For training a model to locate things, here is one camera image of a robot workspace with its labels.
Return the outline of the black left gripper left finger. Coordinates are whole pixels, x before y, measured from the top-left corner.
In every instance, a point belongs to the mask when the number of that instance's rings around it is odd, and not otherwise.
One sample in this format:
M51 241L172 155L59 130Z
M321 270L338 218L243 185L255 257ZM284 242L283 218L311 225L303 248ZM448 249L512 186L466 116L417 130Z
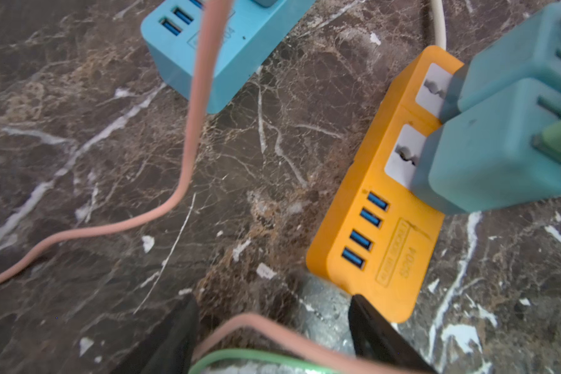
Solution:
M199 330L199 306L186 295L113 373L187 373Z

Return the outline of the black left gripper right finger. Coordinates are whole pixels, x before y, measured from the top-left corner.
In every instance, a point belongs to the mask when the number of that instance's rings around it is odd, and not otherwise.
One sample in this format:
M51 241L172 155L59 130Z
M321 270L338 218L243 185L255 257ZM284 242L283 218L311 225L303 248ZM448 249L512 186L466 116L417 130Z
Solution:
M357 357L399 369L436 373L364 296L352 296L348 322Z

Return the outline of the teal USB charger adapter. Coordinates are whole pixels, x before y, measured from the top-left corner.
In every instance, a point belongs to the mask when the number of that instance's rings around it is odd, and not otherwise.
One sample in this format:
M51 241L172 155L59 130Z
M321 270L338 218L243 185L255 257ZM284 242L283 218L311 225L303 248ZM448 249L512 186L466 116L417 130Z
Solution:
M521 79L428 136L411 192L447 215L561 196L561 164L532 146L561 120L561 93Z
M548 4L456 71L439 120L445 123L525 78L561 93L561 2Z

